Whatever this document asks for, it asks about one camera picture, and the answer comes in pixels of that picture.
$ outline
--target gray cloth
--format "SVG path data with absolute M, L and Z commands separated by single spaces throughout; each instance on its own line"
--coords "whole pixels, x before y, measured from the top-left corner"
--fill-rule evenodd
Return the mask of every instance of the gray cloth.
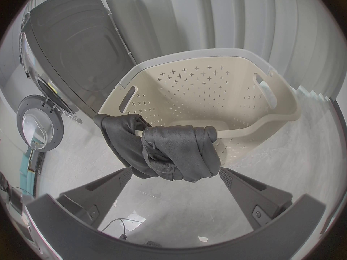
M 214 127 L 147 127 L 142 134 L 143 157 L 160 177 L 195 182 L 213 177 L 220 159 L 213 147 L 217 140 Z
M 160 176 L 167 180 L 195 182 L 218 174 L 220 160 L 212 143 L 214 127 L 151 127 L 138 114 L 93 118 L 106 143 L 125 166 L 140 178 Z M 143 130 L 142 138 L 135 130 Z
M 108 146 L 124 166 L 132 166 L 132 173 L 142 179 L 158 176 L 142 156 L 141 137 L 135 130 L 144 130 L 150 125 L 138 114 L 110 116 L 98 114 L 93 118 L 101 129 Z

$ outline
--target laundry basket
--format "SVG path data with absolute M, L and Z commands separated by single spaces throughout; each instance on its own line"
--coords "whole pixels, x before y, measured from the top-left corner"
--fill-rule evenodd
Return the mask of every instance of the laundry basket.
M 257 55 L 206 49 L 138 64 L 99 113 L 137 113 L 152 126 L 211 125 L 218 137 L 214 147 L 226 166 L 298 119 L 301 111 L 292 88 Z

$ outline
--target gray floor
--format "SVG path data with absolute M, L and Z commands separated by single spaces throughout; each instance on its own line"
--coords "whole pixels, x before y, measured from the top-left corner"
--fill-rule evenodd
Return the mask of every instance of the gray floor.
M 346 186 L 346 148 L 332 104 L 301 87 L 295 92 L 302 107 L 300 119 L 288 122 L 229 168 L 291 192 L 293 202 L 308 193 L 327 204 L 321 223 L 303 248 L 309 249 Z M 62 143 L 46 154 L 38 195 L 57 197 L 123 167 L 102 138 L 69 119 L 64 124 Z M 134 211 L 146 220 L 132 231 L 128 229 L 133 224 L 126 224 L 127 240 L 139 244 L 151 240 L 166 247 L 210 245 L 252 231 L 219 176 L 194 184 L 133 176 L 100 229 Z M 119 237 L 123 227 L 117 221 L 105 233 Z M 199 237 L 208 240 L 202 242 Z

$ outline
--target dryer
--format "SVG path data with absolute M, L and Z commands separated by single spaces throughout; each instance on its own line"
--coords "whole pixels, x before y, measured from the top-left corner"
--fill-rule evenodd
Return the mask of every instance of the dryer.
M 62 114 L 98 133 L 93 116 L 136 64 L 104 4 L 47 0 L 23 18 L 20 62 L 43 96 L 21 102 L 17 126 L 33 149 L 60 143 Z

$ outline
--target power cord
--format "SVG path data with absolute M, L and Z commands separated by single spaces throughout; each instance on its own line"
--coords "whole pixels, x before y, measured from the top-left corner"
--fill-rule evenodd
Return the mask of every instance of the power cord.
M 24 190 L 24 189 L 22 189 L 22 188 L 20 188 L 20 187 L 10 187 L 10 188 L 17 188 L 17 189 L 19 188 L 19 189 L 21 189 L 21 190 L 27 192 L 28 194 L 30 194 L 30 195 L 34 198 L 34 196 L 33 196 L 31 193 L 29 193 L 28 191 L 26 191 L 26 190 Z
M 124 234 L 122 234 L 119 238 L 120 238 L 120 239 L 123 239 L 123 240 L 126 240 L 126 239 L 127 239 L 127 236 L 125 235 L 125 224 L 124 224 L 124 222 L 122 221 L 122 219 L 130 220 L 130 221 L 132 221 L 132 222 L 142 223 L 142 222 L 140 222 L 140 221 L 138 221 L 138 220 L 126 219 L 126 218 L 118 218 L 118 219 L 111 220 L 111 221 L 109 222 L 109 224 L 108 224 L 104 229 L 102 229 L 101 232 L 103 232 L 106 228 L 108 228 L 109 225 L 110 225 L 111 223 L 113 223 L 114 221 L 120 220 L 120 221 L 123 223 Z

